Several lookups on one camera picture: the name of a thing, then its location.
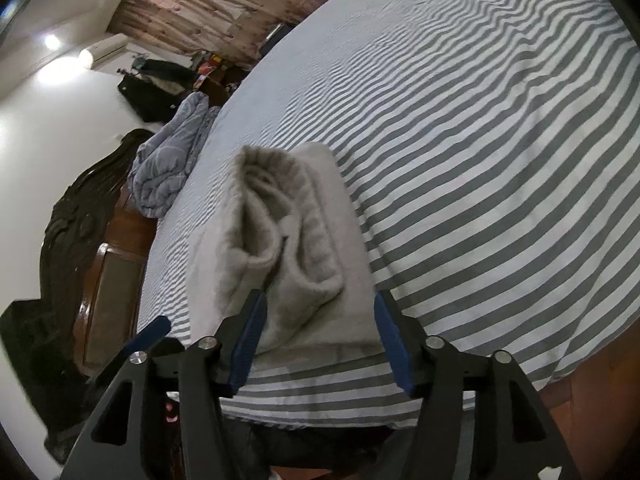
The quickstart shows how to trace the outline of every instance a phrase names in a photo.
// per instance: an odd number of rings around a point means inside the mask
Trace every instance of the black bag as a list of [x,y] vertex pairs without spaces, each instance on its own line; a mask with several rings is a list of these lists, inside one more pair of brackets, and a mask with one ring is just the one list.
[[141,74],[164,79],[165,81],[173,81],[185,88],[191,88],[198,76],[193,70],[177,63],[161,59],[147,59],[142,56],[133,60],[131,67]]
[[124,72],[118,90],[145,123],[167,123],[188,94],[169,94],[149,81]]

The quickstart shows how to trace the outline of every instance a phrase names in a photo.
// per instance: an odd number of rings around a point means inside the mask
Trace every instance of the ceiling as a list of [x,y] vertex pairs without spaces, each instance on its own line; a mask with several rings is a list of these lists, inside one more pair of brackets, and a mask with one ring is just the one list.
[[[0,47],[0,100],[55,57],[104,34],[121,0],[31,0]],[[49,50],[47,34],[62,45]]]

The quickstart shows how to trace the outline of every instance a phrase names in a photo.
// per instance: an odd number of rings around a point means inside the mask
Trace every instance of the blue gripper pad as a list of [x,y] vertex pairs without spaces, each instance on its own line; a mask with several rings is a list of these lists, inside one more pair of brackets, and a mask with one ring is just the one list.
[[231,353],[231,373],[229,375],[229,386],[235,395],[238,390],[244,386],[251,363],[254,361],[255,349],[258,348],[260,336],[264,323],[267,321],[267,298],[260,292],[255,297],[250,294],[249,298],[253,301],[251,311],[248,314],[246,323],[242,327],[242,332],[238,337],[236,346]]
[[[377,293],[373,303],[373,314],[376,319],[376,325],[378,326],[378,332],[380,333],[380,339],[382,340],[382,346],[385,348],[386,358],[391,365],[391,371],[394,374],[396,384],[411,397],[415,390],[415,384],[411,377],[411,356],[402,340],[400,329],[393,319],[395,316],[392,316],[392,313],[389,311],[390,307],[387,301],[385,301],[385,295],[383,295],[382,292]],[[397,305],[393,304],[391,308],[396,309],[398,313],[400,313]]]
[[124,347],[125,355],[148,350],[171,331],[171,321],[167,316],[158,316],[136,334]]

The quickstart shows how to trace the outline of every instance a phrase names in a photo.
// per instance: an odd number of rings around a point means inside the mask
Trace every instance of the towel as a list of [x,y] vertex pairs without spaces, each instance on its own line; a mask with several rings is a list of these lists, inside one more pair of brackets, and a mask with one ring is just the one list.
[[259,368],[321,348],[378,348],[373,279],[331,151],[316,143],[290,153],[244,146],[225,185],[225,199],[190,237],[191,340],[214,334],[249,290],[263,288]]
[[149,218],[162,218],[187,178],[209,137],[220,107],[209,108],[209,97],[190,94],[174,118],[141,144],[129,172],[129,190],[136,208]]

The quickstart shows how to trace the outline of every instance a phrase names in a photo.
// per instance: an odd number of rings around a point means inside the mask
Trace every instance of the ceiling light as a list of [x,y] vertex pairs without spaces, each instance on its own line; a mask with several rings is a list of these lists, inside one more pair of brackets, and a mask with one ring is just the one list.
[[49,50],[57,50],[62,45],[58,37],[53,34],[47,34],[47,36],[44,39],[44,44],[47,45],[47,48]]

